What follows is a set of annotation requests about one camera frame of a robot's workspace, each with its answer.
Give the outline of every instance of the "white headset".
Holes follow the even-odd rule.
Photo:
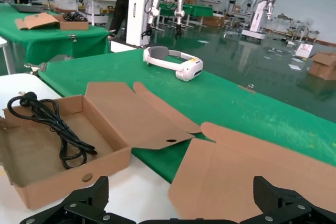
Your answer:
[[[187,61],[181,64],[165,61],[164,59],[168,55]],[[194,79],[196,76],[199,76],[203,70],[203,62],[197,57],[175,50],[168,50],[168,48],[160,46],[146,48],[143,51],[143,61],[147,62],[147,64],[175,70],[176,77],[182,81]]]

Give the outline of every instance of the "electrical cable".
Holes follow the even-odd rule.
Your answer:
[[[20,105],[25,108],[31,108],[33,115],[26,116],[17,113],[12,105],[15,101],[19,101]],[[54,110],[50,109],[45,103],[51,103]],[[59,158],[62,160],[62,164],[65,169],[71,169],[67,164],[67,161],[76,159],[80,156],[83,157],[83,165],[87,162],[87,153],[91,155],[97,155],[95,147],[81,141],[78,136],[69,128],[69,126],[61,119],[59,114],[59,106],[57,102],[51,99],[37,100],[37,95],[33,92],[28,92],[23,96],[14,97],[9,100],[7,104],[9,112],[17,118],[31,120],[36,123],[46,124],[50,126],[50,131],[56,132],[61,139],[61,149],[59,152]],[[79,152],[75,155],[68,156],[68,144],[76,147]]]

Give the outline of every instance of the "green table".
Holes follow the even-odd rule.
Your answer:
[[[190,82],[180,81],[172,70],[147,66],[142,52],[53,62],[39,75],[63,96],[85,94],[90,81],[122,81],[129,86],[140,81],[198,124],[213,122],[336,166],[336,124],[206,71]],[[172,182],[188,145],[187,141],[158,151],[134,149],[133,154]]]
[[[26,51],[26,62],[40,64],[56,55],[71,55],[74,58],[110,52],[107,31],[90,26],[89,30],[62,31],[41,28],[18,30],[14,20],[27,15],[19,13],[8,4],[0,4],[0,36],[14,44],[22,44]],[[75,35],[77,42],[72,42]]]

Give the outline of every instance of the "open cardboard box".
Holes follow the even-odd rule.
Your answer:
[[[327,81],[336,80],[336,52],[318,52],[312,60],[311,75]]]
[[[0,163],[29,209],[37,209],[73,190],[129,165],[131,148],[160,149],[191,139],[200,127],[137,82],[134,91],[119,82],[90,83],[86,95],[57,99],[60,115],[78,137],[96,147],[97,156],[65,170],[60,139],[46,125],[14,117],[0,121]],[[29,108],[15,111],[31,115]],[[69,154],[78,150],[69,147]],[[70,166],[81,160],[68,162]]]
[[[88,30],[89,22],[66,22],[63,16],[53,16],[48,13],[40,13],[26,16],[25,19],[16,19],[16,27],[19,30],[30,30],[39,27],[55,25],[61,30]]]
[[[215,124],[201,129],[215,142],[191,141],[169,190],[181,218],[239,223],[262,214],[253,198],[255,176],[336,212],[335,167]]]

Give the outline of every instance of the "cardboard box lid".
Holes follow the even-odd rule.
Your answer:
[[[318,52],[312,57],[312,60],[329,66],[336,61],[336,54],[332,52]]]
[[[254,176],[336,211],[335,167],[215,124],[201,129],[217,143],[195,138],[189,145],[169,190],[182,218],[239,223],[261,214],[253,199]]]
[[[85,95],[129,146],[161,149],[201,131],[141,83],[133,88],[122,82],[92,82]]]
[[[58,23],[59,21],[48,13],[39,13],[26,16],[24,20],[18,18],[15,20],[15,24],[19,30],[32,29],[40,26],[50,25]]]

